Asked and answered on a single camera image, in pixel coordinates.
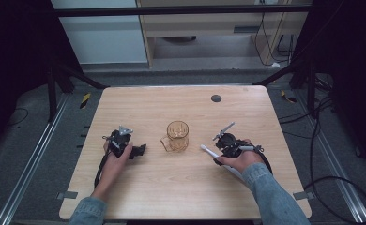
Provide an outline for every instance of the black mechanical device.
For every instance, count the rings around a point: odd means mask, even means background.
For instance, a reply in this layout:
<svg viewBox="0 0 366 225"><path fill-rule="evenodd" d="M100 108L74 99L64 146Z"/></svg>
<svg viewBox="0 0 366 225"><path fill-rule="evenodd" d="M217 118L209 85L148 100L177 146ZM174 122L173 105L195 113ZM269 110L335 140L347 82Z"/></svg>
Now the black mechanical device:
<svg viewBox="0 0 366 225"><path fill-rule="evenodd" d="M103 139L106 139L109 141L106 154L104 155L103 159L101 160L101 163L99 165L98 174L95 178L95 187L98 185L100 180L101 172L103 171L104 164L107 161L107 157L109 154L113 153L117 158L120 158L122 154L124 153L125 148L127 147L131 133L133 132L132 129L119 126L119 129L114 130L110 137L103 136ZM132 151L130 152L129 159L133 159L137 156L142 156L145 153L145 147L146 144L142 144L140 147L133 146Z"/></svg>
<svg viewBox="0 0 366 225"><path fill-rule="evenodd" d="M262 158L262 160L265 162L266 166L270 170L271 173L271 166L268 162L267 158L265 157L265 154L263 154L264 149L261 145L253 145L250 142L242 141L240 139L236 139L236 137L231 133L226 133L226 130L232 127L235 124L235 122L232 122L229 126L221 130L219 134L215 136L213 141L217 140L216 147L219 148L223 152L223 157L228 158L237 158L241 155L242 151L253 151ZM213 159L216 164L222 165L221 162L217 161L215 158Z"/></svg>

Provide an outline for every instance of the floor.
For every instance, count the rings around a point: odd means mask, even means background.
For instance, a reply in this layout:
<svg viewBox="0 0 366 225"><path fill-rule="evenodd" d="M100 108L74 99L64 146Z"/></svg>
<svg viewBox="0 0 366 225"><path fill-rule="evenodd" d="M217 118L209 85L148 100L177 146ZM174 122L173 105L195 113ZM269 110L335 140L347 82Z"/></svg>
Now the floor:
<svg viewBox="0 0 366 225"><path fill-rule="evenodd" d="M285 49L288 46L283 41L281 50ZM277 52L274 55L282 60L287 58L278 56ZM188 37L159 38L154 57L151 68L124 67L117 72L108 73L87 71L87 76L112 86L251 84L262 81L286 66L286 62L281 63L280 68L264 66L257 57L249 36L197 37L194 41L190 41ZM331 83L328 75L320 77ZM306 87L291 90L288 86L289 78L290 75L286 75L267 87L279 118L305 112L302 103L305 102L303 97L306 95ZM67 99L66 109L52 139L47 143L46 151L38 156L35 172L25 187L19 206L13 212L14 217L11 220L14 224L66 223L58 216L61 201L56 199L56 195L68 188L69 178L84 144L84 134L87 126L90 126L101 95L100 90L72 80L76 86L72 95L66 96L58 92L59 101ZM296 99L297 103L282 97L282 90L285 90L287 96ZM91 93L91 98L85 109L80 109L79 105L87 92ZM46 86L41 86L23 94L19 98L18 109L10 118L10 125L5 128L5 135L0 138L0 212L48 124L46 93ZM316 93L317 99L327 95L324 91ZM282 124L300 180L303 186L311 181L309 159L313 156L314 177L342 175L341 171L344 171L345 177L360 185L366 192L366 157L356 156L351 137L335 110L334 107L328 107L320 114L321 132L315 139L312 154L310 146L314 121L305 117L295 123ZM349 196L348 199L342 195L342 192L353 191L340 182L322 182L317 185L317 190L320 198L344 218L353 220L354 213L348 205L350 201L356 201L357 197L366 208L366 199L362 195ZM310 204L313 210L310 218L312 224L347 224L332 215L318 200L310 200Z"/></svg>

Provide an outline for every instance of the silver floor strip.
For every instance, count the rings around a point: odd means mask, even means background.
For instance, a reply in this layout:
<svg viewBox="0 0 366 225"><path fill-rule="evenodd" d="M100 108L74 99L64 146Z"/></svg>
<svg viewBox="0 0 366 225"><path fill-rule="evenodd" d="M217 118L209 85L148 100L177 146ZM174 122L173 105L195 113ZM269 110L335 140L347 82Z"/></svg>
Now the silver floor strip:
<svg viewBox="0 0 366 225"><path fill-rule="evenodd" d="M305 100L306 98L303 96L304 94L298 90L295 90L294 92L298 97L298 101L301 104L303 110L306 112L307 107ZM312 128L315 128L314 120L310 116L308 116L308 119L310 121L310 124L312 125ZM328 140L322 130L318 134L317 139L321 146L321 151L323 152L324 157L327 160L327 164L332 174L350 180L350 178L344 171L343 167L341 166L341 163L333 153L333 150L329 145ZM347 184L344 181L337 181L337 184L341 193L343 194L344 199L346 200L347 206L349 207L349 210L352 213L355 221L356 222L366 221L366 208L362 203L361 198L359 197L356 189L352 185Z"/></svg>
<svg viewBox="0 0 366 225"><path fill-rule="evenodd" d="M60 98L60 102L57 106L57 114L54 116L52 122L48 123L45 130L43 131L42 136L40 137L36 148L34 149L33 154L28 160L22 175L19 178L16 186L8 197L7 202L0 212L0 225L9 224L12 220L14 213L17 210L17 207L20 204L20 201L23 198L25 191L33 177L40 160L43 156L43 153L48 146L49 140L52 138L55 128L60 121L61 115L66 108L66 103L69 99L69 94L63 94Z"/></svg>

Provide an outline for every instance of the human hand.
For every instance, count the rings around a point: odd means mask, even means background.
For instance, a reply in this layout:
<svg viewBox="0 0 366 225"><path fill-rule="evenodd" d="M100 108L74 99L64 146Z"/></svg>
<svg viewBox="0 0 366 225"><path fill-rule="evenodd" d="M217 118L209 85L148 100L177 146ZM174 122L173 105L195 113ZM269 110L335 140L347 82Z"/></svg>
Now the human hand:
<svg viewBox="0 0 366 225"><path fill-rule="evenodd" d="M108 145L109 141L106 141L103 145L105 152L107 152ZM132 146L133 144L130 142L125 147L124 153L121 155L121 157L116 157L114 153L110 153L108 155L107 161L104 164L103 170L101 172L101 178L91 195L92 197L96 197L107 202L108 193L110 192L110 189L114 186L118 176L122 173L132 151Z"/></svg>
<svg viewBox="0 0 366 225"><path fill-rule="evenodd" d="M231 166L238 170L240 173L242 173L245 168L251 166L252 164L256 162L262 162L265 163L262 158L259 156L259 154L253 152L253 151L242 151L241 155L239 157L216 157L216 160L221 162L224 165Z"/></svg>

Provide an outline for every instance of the person's right hand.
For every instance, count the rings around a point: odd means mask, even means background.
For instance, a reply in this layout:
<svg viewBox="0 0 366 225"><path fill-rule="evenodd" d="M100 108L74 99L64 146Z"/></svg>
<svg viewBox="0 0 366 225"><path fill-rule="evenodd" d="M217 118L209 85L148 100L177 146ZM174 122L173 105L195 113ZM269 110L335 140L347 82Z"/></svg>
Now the person's right hand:
<svg viewBox="0 0 366 225"><path fill-rule="evenodd" d="M217 161L223 163L224 165L231 166L238 170L240 173L242 173L245 168L251 166L253 163L262 162L265 163L262 158L259 156L259 154L253 152L253 151L242 151L241 155L239 157L230 158L230 157L217 157Z"/></svg>

